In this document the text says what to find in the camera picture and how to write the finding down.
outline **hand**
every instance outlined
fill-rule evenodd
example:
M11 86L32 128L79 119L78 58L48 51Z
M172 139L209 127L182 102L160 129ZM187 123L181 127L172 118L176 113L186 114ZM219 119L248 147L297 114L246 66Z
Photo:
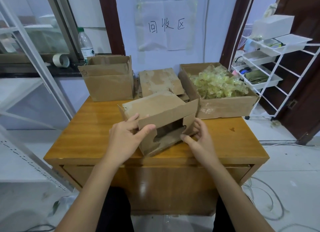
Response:
M127 121L114 124L109 130L109 145L104 159L117 168L131 157L147 134L156 128L154 124L149 124L133 134L131 130L138 128L138 117L136 113Z
M206 124L199 118L195 118L193 131L196 132L195 138L198 141L193 140L185 134L181 134L181 139L189 145L195 158L204 167L208 167L208 165L212 165L214 162L219 162Z

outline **tape roll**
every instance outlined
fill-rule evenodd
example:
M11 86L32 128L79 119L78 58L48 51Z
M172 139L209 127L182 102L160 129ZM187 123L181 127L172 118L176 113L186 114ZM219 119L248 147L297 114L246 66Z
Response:
M55 54L52 60L54 65L59 68L67 68L70 66L70 60L67 54Z

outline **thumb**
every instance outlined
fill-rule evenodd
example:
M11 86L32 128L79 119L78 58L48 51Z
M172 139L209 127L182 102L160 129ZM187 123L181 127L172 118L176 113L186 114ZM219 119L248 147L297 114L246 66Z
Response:
M192 145L194 145L195 143L197 143L196 141L194 141L190 136L185 135L185 134L181 134L180 135L182 141L184 141L186 144L188 144L190 147Z
M154 124L148 124L144 126L139 132L137 132L134 136L138 139L139 143L152 131L156 128Z

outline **bottle cap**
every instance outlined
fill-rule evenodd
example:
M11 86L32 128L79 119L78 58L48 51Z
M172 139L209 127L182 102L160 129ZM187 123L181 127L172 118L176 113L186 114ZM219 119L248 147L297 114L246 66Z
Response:
M83 27L77 27L77 29L78 29L78 32L84 32L85 31Z

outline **water bottle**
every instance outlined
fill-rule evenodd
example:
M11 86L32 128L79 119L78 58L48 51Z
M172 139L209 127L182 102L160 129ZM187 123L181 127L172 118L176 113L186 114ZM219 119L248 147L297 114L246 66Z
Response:
M92 46L92 43L85 33L85 30L82 27L78 27L78 40L81 48L81 52L84 58L84 61L87 63L88 59L87 57L94 57L94 47Z

